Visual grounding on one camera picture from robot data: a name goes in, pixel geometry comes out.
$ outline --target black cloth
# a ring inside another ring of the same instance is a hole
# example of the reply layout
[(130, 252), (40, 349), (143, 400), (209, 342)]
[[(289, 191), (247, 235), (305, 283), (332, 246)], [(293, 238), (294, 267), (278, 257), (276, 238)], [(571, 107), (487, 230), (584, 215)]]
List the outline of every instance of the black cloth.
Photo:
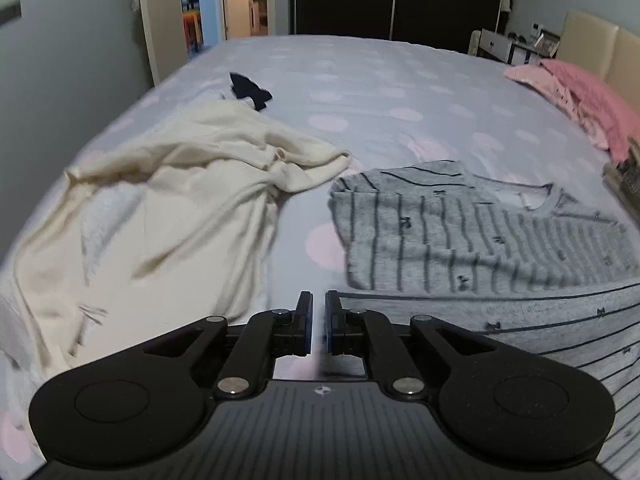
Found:
[(229, 77), (231, 78), (231, 91), (238, 99), (250, 97), (254, 102), (256, 111), (264, 110), (267, 107), (265, 102), (273, 99), (271, 93), (260, 88), (256, 83), (242, 74), (230, 72)]

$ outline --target pink pillow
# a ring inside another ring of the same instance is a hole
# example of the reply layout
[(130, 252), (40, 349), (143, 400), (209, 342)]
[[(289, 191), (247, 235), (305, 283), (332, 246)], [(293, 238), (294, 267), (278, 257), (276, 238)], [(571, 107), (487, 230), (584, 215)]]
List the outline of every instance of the pink pillow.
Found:
[(571, 63), (545, 59), (542, 65), (580, 101), (605, 131), (611, 158), (621, 162), (628, 156), (628, 138), (640, 139), (640, 116), (627, 102), (591, 72)]
[(601, 150), (609, 149), (607, 137), (598, 118), (590, 113), (590, 108), (585, 110), (582, 103), (574, 99), (571, 92), (546, 68), (535, 65), (511, 66), (504, 71), (504, 75), (532, 87), (567, 114), (574, 123), (580, 124), (592, 146)]

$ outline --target silver screw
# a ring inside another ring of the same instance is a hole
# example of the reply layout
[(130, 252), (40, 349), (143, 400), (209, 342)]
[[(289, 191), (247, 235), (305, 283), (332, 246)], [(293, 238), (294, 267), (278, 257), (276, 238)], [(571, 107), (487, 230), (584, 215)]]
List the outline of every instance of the silver screw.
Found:
[(424, 390), (424, 383), (415, 377), (403, 377), (393, 384), (394, 390), (401, 394), (414, 395)]
[(218, 381), (218, 389), (226, 394), (241, 394), (249, 388), (249, 381), (242, 377), (225, 377)]

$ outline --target bed sheet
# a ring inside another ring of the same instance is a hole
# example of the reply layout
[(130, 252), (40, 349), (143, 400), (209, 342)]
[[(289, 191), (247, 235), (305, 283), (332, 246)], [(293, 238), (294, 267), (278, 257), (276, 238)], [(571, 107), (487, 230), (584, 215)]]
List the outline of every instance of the bed sheet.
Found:
[[(491, 60), (380, 40), (281, 36), (227, 41), (147, 93), (89, 142), (77, 160), (139, 135), (203, 92), (229, 94), (228, 73), (239, 72), (273, 94), (262, 113), (350, 150), (354, 160), (347, 174), (461, 160), (472, 172), (499, 180), (557, 182), (583, 203), (630, 223), (602, 183), (607, 155), (592, 148), (583, 131), (560, 110), (505, 79), (504, 68)], [(311, 291), (318, 333), (324, 293), (348, 288), (344, 251), (327, 205), (329, 186), (294, 196), (282, 207), (266, 290), (269, 308), (293, 308), (301, 290)], [(58, 185), (52, 188), (30, 223), (42, 216), (57, 189)], [(125, 210), (135, 202), (135, 194), (115, 190), (103, 199), (107, 209)], [(88, 216), (89, 240), (117, 229), (116, 220), (105, 225), (100, 214)], [(630, 232), (637, 247), (640, 237), (635, 229)], [(9, 256), (5, 261), (4, 277), (10, 260)], [(6, 284), (0, 280), (4, 296), (11, 294)], [(0, 348), (28, 367), (26, 332), (10, 303), (0, 296)], [(263, 307), (254, 305), (238, 322)], [(320, 343), (316, 338), (316, 349)], [(318, 359), (316, 354), (281, 360), (278, 373), (314, 378)], [(0, 396), (0, 422), (7, 411), (2, 402)], [(20, 471), (5, 461), (0, 451), (2, 478), (21, 478)]]

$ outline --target nightstand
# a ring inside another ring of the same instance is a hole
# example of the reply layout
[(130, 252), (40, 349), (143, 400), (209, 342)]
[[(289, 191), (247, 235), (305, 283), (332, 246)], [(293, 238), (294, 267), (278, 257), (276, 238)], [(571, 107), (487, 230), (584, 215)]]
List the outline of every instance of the nightstand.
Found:
[(508, 65), (539, 65), (546, 58), (532, 46), (512, 40), (490, 30), (483, 30), (480, 35), (478, 57), (487, 57)]

